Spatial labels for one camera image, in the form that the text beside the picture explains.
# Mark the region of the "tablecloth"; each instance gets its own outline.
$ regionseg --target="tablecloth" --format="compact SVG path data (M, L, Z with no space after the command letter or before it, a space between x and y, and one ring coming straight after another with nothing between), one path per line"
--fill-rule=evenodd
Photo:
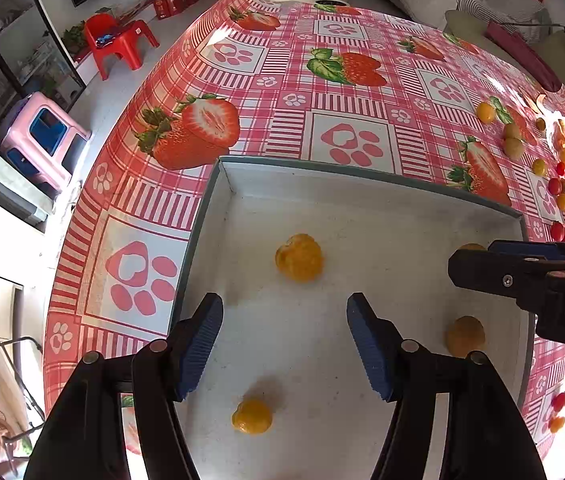
M387 14L220 0L147 76L85 181L51 295L46 409L85 352L131 354L166 335L192 222L222 153L350 164L447 186L470 182L473 192L522 212L531 241L550 240L551 222L565 221L565 213L530 167L542 157L555 176L555 158L521 98L538 93L487 52ZM502 151L502 123L475 116L491 96L519 112L537 138L519 162ZM196 110L187 127L214 109L232 126L219 133L211 117L211 129L191 137L181 129L187 107ZM549 94L545 107L565 117L565 88ZM174 119L180 111L182 121ZM177 133L159 147L165 132ZM479 147L491 177L500 168L504 193L478 185L462 154L467 143ZM166 170L159 161L194 167ZM458 171L473 180L455 182ZM552 441L548 403L564 376L565 345L536 338L522 414L543 454Z

